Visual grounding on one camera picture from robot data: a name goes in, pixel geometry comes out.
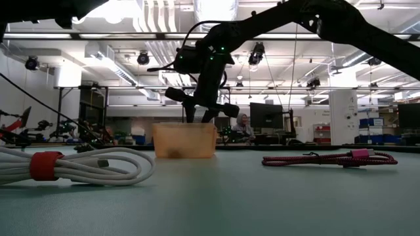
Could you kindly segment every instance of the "cable connector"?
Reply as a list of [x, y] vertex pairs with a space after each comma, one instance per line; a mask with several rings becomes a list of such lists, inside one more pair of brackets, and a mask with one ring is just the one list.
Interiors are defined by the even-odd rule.
[[373, 149], [357, 149], [350, 151], [353, 159], [368, 159], [370, 156], [375, 155]]

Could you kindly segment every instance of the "computer monitor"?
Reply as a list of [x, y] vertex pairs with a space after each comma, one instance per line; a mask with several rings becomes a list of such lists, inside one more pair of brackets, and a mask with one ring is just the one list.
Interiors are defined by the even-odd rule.
[[417, 114], [420, 112], [420, 104], [399, 104], [398, 120], [400, 128], [420, 128]]
[[254, 128], [284, 128], [283, 106], [271, 104], [250, 103], [251, 127]]

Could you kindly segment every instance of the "white wall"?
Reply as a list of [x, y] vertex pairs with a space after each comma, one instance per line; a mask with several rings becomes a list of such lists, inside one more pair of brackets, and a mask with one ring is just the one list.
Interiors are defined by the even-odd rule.
[[[7, 58], [0, 52], [0, 73], [8, 77], [19, 87], [26, 90], [42, 102], [54, 109], [58, 106], [58, 91], [53, 89], [54, 76], [42, 71], [31, 72], [25, 69], [23, 63]], [[3, 78], [0, 78], [0, 109], [7, 113], [22, 114], [22, 112], [32, 107], [27, 127], [35, 128], [40, 120], [56, 122], [56, 115], [43, 107], [41, 104], [33, 101], [25, 94], [14, 88]], [[6, 126], [15, 122], [14, 117], [1, 117], [0, 125]]]

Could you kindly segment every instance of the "robotic arm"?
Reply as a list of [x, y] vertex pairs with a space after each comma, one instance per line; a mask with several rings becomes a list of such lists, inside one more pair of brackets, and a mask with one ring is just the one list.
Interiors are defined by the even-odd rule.
[[179, 73], [200, 73], [194, 96], [170, 88], [166, 97], [182, 102], [187, 122], [194, 120], [195, 105], [208, 108], [203, 121], [209, 122], [220, 111], [236, 117], [237, 106], [217, 104], [217, 91], [227, 64], [234, 64], [230, 53], [247, 40], [295, 22], [321, 39], [353, 45], [400, 71], [420, 80], [420, 66], [414, 58], [420, 48], [367, 23], [360, 12], [345, 0], [289, 0], [239, 22], [223, 22], [196, 42], [183, 45], [173, 62]]

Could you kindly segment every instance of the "table surface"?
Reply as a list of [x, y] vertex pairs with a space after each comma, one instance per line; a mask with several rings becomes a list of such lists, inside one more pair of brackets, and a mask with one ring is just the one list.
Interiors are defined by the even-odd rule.
[[[74, 152], [26, 151], [46, 150]], [[69, 180], [0, 186], [0, 235], [419, 234], [419, 154], [390, 153], [396, 166], [261, 165], [265, 155], [301, 153], [218, 151], [213, 159], [157, 160], [151, 178], [127, 187]]]

